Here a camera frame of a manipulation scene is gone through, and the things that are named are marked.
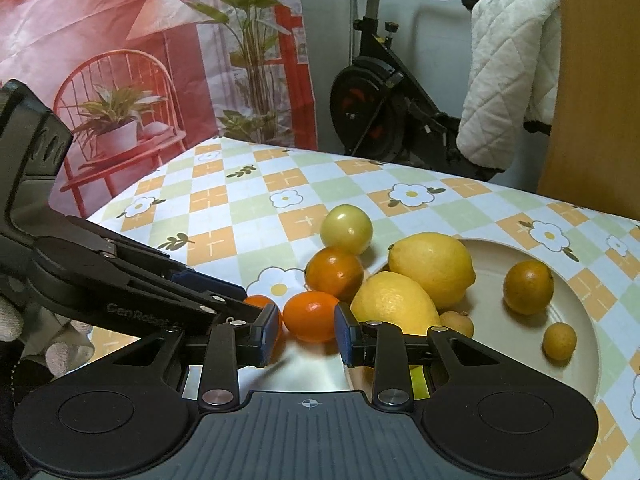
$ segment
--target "red chair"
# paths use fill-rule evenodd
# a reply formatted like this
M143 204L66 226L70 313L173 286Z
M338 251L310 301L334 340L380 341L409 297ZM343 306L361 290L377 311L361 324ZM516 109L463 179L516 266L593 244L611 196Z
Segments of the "red chair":
M85 118L79 115L82 110L76 105L97 99L96 86L104 88L122 88L123 86L135 86L142 90L149 90L153 95L165 97L165 101L153 105L150 113L142 117L142 133L145 127L154 124L167 126L164 133L156 139L138 139L136 153L129 156L100 158L95 136L90 132L81 132L75 135L74 144L82 154L81 160L71 160L67 156L64 162L67 183L60 189L61 192L71 190L78 211L84 218L86 208L82 200L80 187L85 184L103 179L112 198L122 192L116 189L111 176L125 168L130 168L144 160L155 161L156 167L166 161L162 160L162 152L170 146L178 146L185 151L184 123L178 107L178 98L165 66L155 57L139 50L112 50L92 57L76 68L62 83L54 101L53 111L60 119L73 130L82 124Z

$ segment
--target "wooden door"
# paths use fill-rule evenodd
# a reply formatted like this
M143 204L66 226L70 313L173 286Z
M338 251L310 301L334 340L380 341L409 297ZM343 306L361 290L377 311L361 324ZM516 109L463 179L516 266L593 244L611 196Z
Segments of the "wooden door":
M538 193L640 219L640 0L561 0L556 114Z

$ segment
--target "printed backdrop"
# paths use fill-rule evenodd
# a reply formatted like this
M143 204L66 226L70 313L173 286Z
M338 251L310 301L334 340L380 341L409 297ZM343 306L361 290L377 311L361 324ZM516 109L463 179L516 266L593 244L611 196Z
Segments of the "printed backdrop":
M89 216L215 136L315 149L300 0L0 0L0 80L74 132L50 197Z

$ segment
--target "tablecloth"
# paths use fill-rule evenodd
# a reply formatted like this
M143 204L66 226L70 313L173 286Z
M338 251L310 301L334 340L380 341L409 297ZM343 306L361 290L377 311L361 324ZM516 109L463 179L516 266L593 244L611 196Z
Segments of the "tablecloth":
M199 272L271 296L305 290L319 224L350 203L373 222L370 270L407 235L438 231L528 251L572 287L594 322L602 374L590 480L640 478L640 226L514 189L348 156L209 139L129 187L90 220ZM129 342L96 329L96 357ZM339 355L287 342L279 361L241 370L243 391L346 390Z

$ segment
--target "lamp shade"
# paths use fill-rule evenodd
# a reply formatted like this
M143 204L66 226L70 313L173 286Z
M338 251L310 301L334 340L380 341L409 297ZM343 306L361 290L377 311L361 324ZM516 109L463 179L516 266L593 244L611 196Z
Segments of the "lamp shade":
M131 26L127 40L143 38L169 28L205 20L204 15L180 0L147 0Z

